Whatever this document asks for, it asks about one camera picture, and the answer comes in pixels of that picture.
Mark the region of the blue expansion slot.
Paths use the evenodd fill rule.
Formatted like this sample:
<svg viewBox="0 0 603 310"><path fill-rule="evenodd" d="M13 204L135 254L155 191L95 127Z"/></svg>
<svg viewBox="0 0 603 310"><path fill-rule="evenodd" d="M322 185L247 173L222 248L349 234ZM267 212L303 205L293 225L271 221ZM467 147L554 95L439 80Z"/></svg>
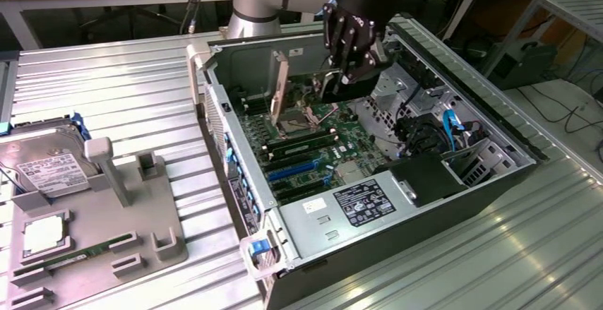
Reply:
<svg viewBox="0 0 603 310"><path fill-rule="evenodd" d="M289 167L287 169L283 169L278 172L271 172L269 174L269 181L278 181L279 179L285 179L297 174L313 171L318 168L319 164L321 164L321 160L317 159L317 160L313 160L303 164Z"/></svg>

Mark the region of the short black expansion slot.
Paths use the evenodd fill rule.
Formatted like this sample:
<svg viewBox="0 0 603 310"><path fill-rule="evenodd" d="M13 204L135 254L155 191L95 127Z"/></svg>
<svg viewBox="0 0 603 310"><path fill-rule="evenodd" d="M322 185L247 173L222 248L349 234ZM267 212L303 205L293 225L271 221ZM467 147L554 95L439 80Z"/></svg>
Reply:
<svg viewBox="0 0 603 310"><path fill-rule="evenodd" d="M293 184L290 181L281 181L273 185L277 199L287 199L299 196L306 191L306 184Z"/></svg>

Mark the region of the metal socket cover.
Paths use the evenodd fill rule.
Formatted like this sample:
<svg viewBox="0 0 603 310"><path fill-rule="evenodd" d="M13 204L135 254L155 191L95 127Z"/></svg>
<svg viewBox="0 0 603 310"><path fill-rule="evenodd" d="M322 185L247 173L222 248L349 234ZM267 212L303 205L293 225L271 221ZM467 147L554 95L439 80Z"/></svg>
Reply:
<svg viewBox="0 0 603 310"><path fill-rule="evenodd" d="M278 77L275 93L271 98L271 123L275 126L277 123L279 122L281 113L285 106L290 61L286 54L282 51L274 51L274 56L278 62Z"/></svg>

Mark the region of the CPU socket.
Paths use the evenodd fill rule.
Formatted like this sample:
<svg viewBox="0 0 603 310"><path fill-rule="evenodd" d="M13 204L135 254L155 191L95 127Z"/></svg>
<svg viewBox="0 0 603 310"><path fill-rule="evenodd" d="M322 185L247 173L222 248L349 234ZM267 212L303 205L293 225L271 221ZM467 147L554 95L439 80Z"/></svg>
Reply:
<svg viewBox="0 0 603 310"><path fill-rule="evenodd" d="M274 126L279 137L287 138L302 131L315 130L319 126L319 118L310 107L293 107L281 113Z"/></svg>

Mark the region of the green motherboard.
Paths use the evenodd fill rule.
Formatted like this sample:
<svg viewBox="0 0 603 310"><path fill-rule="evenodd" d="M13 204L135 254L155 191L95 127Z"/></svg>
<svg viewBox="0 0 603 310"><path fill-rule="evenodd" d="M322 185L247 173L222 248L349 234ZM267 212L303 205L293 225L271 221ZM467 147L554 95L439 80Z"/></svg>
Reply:
<svg viewBox="0 0 603 310"><path fill-rule="evenodd" d="M322 121L333 109L333 103L322 103L319 101L318 85L319 81L310 76L293 76L287 79L287 92L282 112L293 107L310 107L319 118L319 126L315 130L302 131L287 138L281 138L278 135L278 130L271 123L271 113L255 116L247 115L241 97L247 97L251 94L243 90L237 93L237 114L273 195L275 196L273 185L277 182L290 181L293 184L306 184L306 191L299 196L287 199L277 199L275 197L279 205L287 205L309 196L345 186L345 181L335 173L335 168L342 163L355 161L361 168L373 175L378 166L390 161L386 150L378 147L381 139L361 124L359 99L349 102L335 102L339 105L339 110L326 121ZM330 133L339 135L335 145L283 160L270 161L267 147L271 144L305 137L306 135ZM278 172L317 159L321 160L321 164L315 170L278 181L269 181L271 172Z"/></svg>

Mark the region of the black box on floor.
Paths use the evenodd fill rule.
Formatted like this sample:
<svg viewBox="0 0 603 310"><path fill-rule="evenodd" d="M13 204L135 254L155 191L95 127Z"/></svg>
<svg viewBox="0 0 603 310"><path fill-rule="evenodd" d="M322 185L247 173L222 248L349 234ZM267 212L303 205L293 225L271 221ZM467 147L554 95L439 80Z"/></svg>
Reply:
<svg viewBox="0 0 603 310"><path fill-rule="evenodd" d="M534 38L516 40L504 54L489 80L501 90L512 90L541 82L553 66L558 50Z"/></svg>

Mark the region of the silver chipset heat sink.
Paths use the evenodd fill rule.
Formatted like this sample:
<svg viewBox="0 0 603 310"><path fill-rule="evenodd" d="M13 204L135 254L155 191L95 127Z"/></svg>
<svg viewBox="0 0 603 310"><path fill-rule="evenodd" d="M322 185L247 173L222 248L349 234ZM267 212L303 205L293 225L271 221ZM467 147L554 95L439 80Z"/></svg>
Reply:
<svg viewBox="0 0 603 310"><path fill-rule="evenodd" d="M361 168L359 164L355 161L345 162L338 165L335 168L335 173L347 184L371 175Z"/></svg>

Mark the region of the black tripod stand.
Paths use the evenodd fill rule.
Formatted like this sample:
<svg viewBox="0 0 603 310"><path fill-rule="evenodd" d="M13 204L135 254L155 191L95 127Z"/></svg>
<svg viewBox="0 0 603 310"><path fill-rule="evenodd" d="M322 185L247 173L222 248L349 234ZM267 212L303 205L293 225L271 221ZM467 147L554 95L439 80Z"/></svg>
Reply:
<svg viewBox="0 0 603 310"><path fill-rule="evenodd" d="M198 23L198 12L202 0L189 0L179 34L194 34Z"/></svg>

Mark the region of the black plastic shroud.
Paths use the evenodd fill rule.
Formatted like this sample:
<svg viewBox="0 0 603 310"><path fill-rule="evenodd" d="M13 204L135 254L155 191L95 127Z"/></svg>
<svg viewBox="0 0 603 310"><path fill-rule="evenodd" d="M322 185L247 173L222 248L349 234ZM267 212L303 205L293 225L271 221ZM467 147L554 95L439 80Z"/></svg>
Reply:
<svg viewBox="0 0 603 310"><path fill-rule="evenodd" d="M411 203L422 207L442 198L449 198L467 190L455 173L435 153L422 153L386 164L397 181L413 190Z"/></svg>

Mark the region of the silver power supply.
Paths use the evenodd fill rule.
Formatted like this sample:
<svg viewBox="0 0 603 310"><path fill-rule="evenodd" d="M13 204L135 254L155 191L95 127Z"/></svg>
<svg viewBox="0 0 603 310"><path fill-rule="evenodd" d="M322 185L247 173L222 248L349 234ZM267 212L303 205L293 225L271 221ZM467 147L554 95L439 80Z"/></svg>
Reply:
<svg viewBox="0 0 603 310"><path fill-rule="evenodd" d="M415 190L382 172L279 208L305 263L385 231L419 214Z"/></svg>

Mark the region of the open black PC case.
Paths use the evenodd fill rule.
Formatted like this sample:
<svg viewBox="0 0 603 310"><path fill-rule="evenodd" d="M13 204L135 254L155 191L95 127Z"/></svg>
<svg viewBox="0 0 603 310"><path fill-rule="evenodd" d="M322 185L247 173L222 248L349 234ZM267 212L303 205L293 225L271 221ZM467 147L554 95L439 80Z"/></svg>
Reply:
<svg viewBox="0 0 603 310"><path fill-rule="evenodd" d="M391 23L383 45L393 63L373 93L358 98L361 124L381 139L387 163L439 154L467 190L418 207L419 214L409 220L305 263L281 216L285 205L273 195L243 131L237 93L274 96L274 51L282 51L289 78L317 78L319 97L326 73L341 72L329 62L323 42L319 32L301 31L193 42L186 49L243 264L259 285L265 310L282 310L475 217L548 161L512 124L513 108L488 79L415 20ZM390 172L387 163L373 175Z"/></svg>

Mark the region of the grey parts rack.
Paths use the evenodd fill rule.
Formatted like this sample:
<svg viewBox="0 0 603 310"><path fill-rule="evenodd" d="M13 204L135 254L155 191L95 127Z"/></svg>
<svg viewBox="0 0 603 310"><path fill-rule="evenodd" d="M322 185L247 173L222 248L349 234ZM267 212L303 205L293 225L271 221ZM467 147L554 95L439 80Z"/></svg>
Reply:
<svg viewBox="0 0 603 310"><path fill-rule="evenodd" d="M114 163L110 138L86 141L85 155L102 173L90 187L58 198L21 189L15 204L9 261L7 310L59 310L189 257L175 197L158 155L143 153L133 162ZM25 226L53 215L65 219L66 242L55 249L25 256ZM15 271L125 234L135 239L111 246L102 255L57 269L25 275Z"/></svg>

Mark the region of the hard disk with blue carrier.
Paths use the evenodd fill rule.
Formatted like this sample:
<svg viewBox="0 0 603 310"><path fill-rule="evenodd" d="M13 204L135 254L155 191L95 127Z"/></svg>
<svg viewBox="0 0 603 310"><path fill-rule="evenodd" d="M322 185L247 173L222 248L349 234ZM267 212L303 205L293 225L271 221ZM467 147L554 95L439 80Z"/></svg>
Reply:
<svg viewBox="0 0 603 310"><path fill-rule="evenodd" d="M25 122L0 132L0 172L21 191L58 198L90 187L101 168L85 155L90 136L82 115Z"/></svg>

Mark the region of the green RAM stick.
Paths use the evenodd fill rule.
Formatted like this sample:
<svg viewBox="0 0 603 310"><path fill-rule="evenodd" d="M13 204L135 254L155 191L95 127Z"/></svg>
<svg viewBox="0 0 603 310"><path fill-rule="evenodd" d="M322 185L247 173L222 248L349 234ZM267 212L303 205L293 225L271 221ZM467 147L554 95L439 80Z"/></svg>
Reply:
<svg viewBox="0 0 603 310"><path fill-rule="evenodd" d="M121 235L115 239L110 239L106 242L102 242L101 244L97 244L78 251L74 251L73 253L58 256L57 258L51 258L50 260L45 260L39 263L34 263L29 266L25 266L23 268L19 268L15 271L15 274L25 275L26 273L30 273L42 268L49 268L53 270L63 266L67 266L75 262L102 255L106 251L111 250L111 246L117 246L118 244L131 239L135 239L134 234Z"/></svg>

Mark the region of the silver CPU chip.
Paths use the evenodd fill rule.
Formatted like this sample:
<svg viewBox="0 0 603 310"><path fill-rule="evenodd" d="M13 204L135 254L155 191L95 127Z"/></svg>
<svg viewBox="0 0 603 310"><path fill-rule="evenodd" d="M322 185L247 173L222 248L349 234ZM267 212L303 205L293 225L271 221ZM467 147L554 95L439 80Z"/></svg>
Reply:
<svg viewBox="0 0 603 310"><path fill-rule="evenodd" d="M25 226L25 256L33 256L43 251L65 245L66 230L62 215L53 215L27 223Z"/></svg>

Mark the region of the aluminium frame table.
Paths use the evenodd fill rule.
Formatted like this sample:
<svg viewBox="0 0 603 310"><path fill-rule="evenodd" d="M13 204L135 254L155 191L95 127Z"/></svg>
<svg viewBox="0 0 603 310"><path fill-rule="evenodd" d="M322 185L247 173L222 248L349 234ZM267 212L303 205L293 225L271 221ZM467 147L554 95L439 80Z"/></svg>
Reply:
<svg viewBox="0 0 603 310"><path fill-rule="evenodd" d="M588 42L593 41L603 46L603 0L533 0L485 63L484 74L488 77L510 44L525 38L541 41L557 19L585 33Z"/></svg>

